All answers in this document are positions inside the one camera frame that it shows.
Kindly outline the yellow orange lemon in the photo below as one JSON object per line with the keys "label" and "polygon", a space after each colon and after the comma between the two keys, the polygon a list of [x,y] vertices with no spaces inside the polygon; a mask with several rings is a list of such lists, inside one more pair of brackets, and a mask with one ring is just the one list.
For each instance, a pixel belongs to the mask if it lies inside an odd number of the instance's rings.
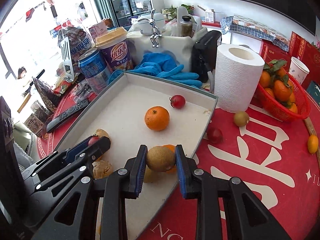
{"label": "yellow orange lemon", "polygon": [[318,150],[319,140],[318,137],[314,134],[310,135],[308,138],[308,152],[315,154]]}

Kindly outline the black remote control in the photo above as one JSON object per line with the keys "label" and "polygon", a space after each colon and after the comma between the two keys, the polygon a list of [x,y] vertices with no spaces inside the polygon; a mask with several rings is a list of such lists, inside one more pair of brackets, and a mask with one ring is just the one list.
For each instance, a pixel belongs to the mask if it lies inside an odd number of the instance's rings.
{"label": "black remote control", "polygon": [[85,99],[80,101],[79,103],[76,103],[72,107],[69,107],[69,109],[62,112],[60,115],[58,115],[56,118],[54,118],[52,121],[50,121],[47,124],[47,133],[52,133],[55,131],[56,128],[58,128],[63,122],[71,118],[72,116],[81,113],[87,106],[89,105],[89,100]]}

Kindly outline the blue rubber gloves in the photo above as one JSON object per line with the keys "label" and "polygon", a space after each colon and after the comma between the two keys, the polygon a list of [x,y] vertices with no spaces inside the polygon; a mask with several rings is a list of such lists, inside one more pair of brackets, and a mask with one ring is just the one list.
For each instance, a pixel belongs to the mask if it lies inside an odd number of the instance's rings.
{"label": "blue rubber gloves", "polygon": [[136,65],[134,69],[128,70],[128,72],[154,76],[195,88],[202,87],[202,82],[198,80],[199,74],[183,72],[183,70],[184,65],[177,64],[169,54],[146,53],[141,63]]}

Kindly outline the black box device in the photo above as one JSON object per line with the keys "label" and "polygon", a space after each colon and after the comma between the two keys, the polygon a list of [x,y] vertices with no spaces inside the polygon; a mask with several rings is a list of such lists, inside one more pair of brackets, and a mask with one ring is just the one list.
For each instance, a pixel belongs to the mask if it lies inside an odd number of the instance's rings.
{"label": "black box device", "polygon": [[191,53],[191,71],[199,75],[202,83],[208,81],[208,72],[216,67],[217,42],[222,34],[217,30],[206,33],[195,42]]}

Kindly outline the red gift box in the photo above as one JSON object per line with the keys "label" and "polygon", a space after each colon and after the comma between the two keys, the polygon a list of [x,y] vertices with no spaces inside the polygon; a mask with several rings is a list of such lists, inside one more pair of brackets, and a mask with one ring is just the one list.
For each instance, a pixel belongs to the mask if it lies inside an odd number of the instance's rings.
{"label": "red gift box", "polygon": [[309,74],[302,82],[302,87],[307,89],[312,81],[319,84],[319,50],[297,33],[292,32],[291,34],[288,52],[285,52],[270,41],[263,40],[259,54],[266,62],[272,60],[287,61],[284,66],[287,72],[290,72],[291,57],[295,57],[309,69]]}

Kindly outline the orange mandarin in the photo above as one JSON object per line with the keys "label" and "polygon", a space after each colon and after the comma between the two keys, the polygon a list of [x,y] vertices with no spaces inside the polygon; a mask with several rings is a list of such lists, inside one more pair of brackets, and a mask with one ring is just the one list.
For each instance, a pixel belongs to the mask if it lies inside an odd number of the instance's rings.
{"label": "orange mandarin", "polygon": [[170,167],[167,168],[166,173],[175,173],[176,172],[175,146],[168,144],[168,145],[163,145],[163,147],[170,150],[170,156],[169,156]]}
{"label": "orange mandarin", "polygon": [[150,130],[162,131],[167,128],[170,122],[169,112],[162,106],[151,107],[147,110],[144,121]]}

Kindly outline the white paper towel roll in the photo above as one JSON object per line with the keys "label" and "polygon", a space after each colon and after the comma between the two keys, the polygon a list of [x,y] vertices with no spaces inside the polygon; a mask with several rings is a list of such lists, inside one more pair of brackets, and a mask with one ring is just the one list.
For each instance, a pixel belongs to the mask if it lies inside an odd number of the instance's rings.
{"label": "white paper towel roll", "polygon": [[260,80],[265,61],[244,46],[217,47],[213,93],[219,108],[230,113],[246,111]]}

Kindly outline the mandarins with leaves pile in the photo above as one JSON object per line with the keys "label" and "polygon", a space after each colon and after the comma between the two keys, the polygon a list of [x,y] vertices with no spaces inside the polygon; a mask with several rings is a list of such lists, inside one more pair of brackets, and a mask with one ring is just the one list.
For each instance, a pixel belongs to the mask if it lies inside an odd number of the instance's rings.
{"label": "mandarins with leaves pile", "polygon": [[287,61],[283,59],[271,60],[265,63],[259,84],[272,98],[297,114],[298,108],[293,92],[294,86],[284,69],[285,64],[287,64]]}

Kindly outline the floral paper cup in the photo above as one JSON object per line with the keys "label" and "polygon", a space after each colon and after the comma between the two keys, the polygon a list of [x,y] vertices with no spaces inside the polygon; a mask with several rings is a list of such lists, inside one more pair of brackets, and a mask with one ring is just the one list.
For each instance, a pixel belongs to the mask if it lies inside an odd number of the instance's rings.
{"label": "floral paper cup", "polygon": [[310,73],[308,67],[296,57],[291,57],[289,74],[292,75],[301,85]]}

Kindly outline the small red cherry tomato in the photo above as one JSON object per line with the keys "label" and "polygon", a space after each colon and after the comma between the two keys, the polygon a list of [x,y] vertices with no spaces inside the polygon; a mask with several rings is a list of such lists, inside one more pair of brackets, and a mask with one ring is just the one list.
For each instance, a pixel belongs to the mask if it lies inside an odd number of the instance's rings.
{"label": "small red cherry tomato", "polygon": [[95,144],[99,139],[100,139],[100,137],[97,136],[97,135],[91,137],[91,139],[88,142],[88,146],[91,146],[91,145]]}

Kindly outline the silver rabbit figurine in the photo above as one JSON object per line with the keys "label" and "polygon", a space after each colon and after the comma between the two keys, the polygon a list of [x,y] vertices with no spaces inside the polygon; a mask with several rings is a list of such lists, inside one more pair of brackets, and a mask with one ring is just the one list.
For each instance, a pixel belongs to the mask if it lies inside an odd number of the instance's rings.
{"label": "silver rabbit figurine", "polygon": [[162,37],[162,31],[159,27],[156,26],[156,20],[154,19],[154,14],[156,9],[152,9],[150,17],[151,18],[140,18],[138,22],[148,21],[149,25],[151,25],[152,35],[150,36],[150,41],[152,43],[153,48],[159,48],[160,44],[158,42],[158,38]]}

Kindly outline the white grey tray box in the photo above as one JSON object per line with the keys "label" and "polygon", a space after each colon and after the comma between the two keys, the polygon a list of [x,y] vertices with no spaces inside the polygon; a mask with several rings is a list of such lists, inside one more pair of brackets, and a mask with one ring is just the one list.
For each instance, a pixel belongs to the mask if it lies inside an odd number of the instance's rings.
{"label": "white grey tray box", "polygon": [[[175,109],[170,98],[181,95],[185,106]],[[66,131],[56,150],[71,148],[92,135],[105,130],[111,147],[104,160],[114,170],[124,167],[126,161],[137,155],[139,147],[181,145],[192,157],[207,129],[218,98],[207,91],[152,76],[125,72],[105,88],[78,116]],[[146,111],[162,106],[170,114],[168,127],[160,132],[147,128]]]}

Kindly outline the dried husk fruit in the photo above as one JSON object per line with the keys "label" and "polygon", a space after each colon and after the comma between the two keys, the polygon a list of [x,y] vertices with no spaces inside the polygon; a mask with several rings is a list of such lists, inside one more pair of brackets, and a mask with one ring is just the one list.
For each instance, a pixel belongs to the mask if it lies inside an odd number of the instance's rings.
{"label": "dried husk fruit", "polygon": [[103,130],[103,129],[97,129],[97,130],[95,131],[95,133],[93,134],[93,136],[94,136],[94,137],[98,137],[98,138],[101,138],[101,137],[107,137],[107,138],[109,138],[109,137],[110,137],[109,134],[108,134],[105,130]]}
{"label": "dried husk fruit", "polygon": [[93,163],[94,179],[103,179],[113,173],[112,164],[108,161],[99,160]]}

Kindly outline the white slotted spatula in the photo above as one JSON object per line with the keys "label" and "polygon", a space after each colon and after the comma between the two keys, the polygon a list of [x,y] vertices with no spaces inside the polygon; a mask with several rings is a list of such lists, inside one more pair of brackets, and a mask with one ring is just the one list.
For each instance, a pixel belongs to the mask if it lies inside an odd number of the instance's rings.
{"label": "white slotted spatula", "polygon": [[69,46],[69,38],[66,36],[60,42],[61,56],[62,56],[62,65],[65,71],[65,79],[68,82],[73,82],[75,79],[73,64],[72,64],[72,56]]}

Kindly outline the blue drink can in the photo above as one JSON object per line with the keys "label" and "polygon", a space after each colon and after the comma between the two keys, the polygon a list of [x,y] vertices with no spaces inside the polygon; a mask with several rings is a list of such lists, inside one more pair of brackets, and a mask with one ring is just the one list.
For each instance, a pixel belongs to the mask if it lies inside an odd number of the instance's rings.
{"label": "blue drink can", "polygon": [[108,85],[111,72],[97,48],[91,48],[78,58],[79,68],[95,94],[100,94]]}

